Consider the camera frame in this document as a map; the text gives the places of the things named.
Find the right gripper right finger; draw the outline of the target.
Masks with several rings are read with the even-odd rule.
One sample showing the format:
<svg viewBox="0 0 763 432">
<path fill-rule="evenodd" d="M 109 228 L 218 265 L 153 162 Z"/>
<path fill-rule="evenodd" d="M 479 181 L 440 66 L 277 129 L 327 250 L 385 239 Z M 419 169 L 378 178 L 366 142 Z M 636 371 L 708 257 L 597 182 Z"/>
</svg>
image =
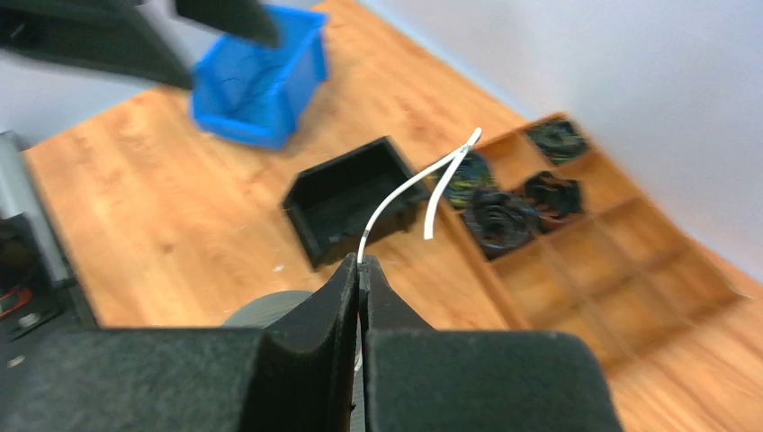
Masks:
<svg viewBox="0 0 763 432">
<path fill-rule="evenodd" d="M 559 330 L 437 330 L 358 267 L 370 431 L 619 431 L 603 368 Z"/>
</svg>

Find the black cable spool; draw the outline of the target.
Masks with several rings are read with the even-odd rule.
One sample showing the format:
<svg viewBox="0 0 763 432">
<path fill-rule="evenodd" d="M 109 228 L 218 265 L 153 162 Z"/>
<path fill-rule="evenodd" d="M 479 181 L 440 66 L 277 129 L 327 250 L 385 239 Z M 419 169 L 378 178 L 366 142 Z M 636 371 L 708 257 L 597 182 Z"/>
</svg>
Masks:
<svg viewBox="0 0 763 432">
<path fill-rule="evenodd" d="M 265 328 L 312 295 L 310 291 L 282 291 L 267 294 L 234 311 L 222 324 L 232 328 Z"/>
</svg>

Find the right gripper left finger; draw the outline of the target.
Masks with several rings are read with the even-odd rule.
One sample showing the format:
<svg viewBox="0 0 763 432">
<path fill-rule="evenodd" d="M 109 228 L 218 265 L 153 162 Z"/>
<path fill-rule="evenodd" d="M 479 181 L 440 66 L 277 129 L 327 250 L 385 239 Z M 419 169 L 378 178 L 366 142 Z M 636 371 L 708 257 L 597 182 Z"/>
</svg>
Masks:
<svg viewBox="0 0 763 432">
<path fill-rule="evenodd" d="M 264 328 L 67 329 L 14 388 L 4 431 L 346 431 L 358 306 L 355 254 Z"/>
</svg>

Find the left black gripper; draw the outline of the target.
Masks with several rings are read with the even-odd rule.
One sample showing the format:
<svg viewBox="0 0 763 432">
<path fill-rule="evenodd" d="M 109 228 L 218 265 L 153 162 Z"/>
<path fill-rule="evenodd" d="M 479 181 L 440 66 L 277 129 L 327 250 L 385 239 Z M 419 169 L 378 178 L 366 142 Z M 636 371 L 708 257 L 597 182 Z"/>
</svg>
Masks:
<svg viewBox="0 0 763 432">
<path fill-rule="evenodd" d="M 191 90 L 189 68 L 140 13 L 139 1 L 3 1 L 1 49 L 17 56 Z M 176 0 L 176 14 L 241 39 L 280 45 L 253 0 Z"/>
</svg>

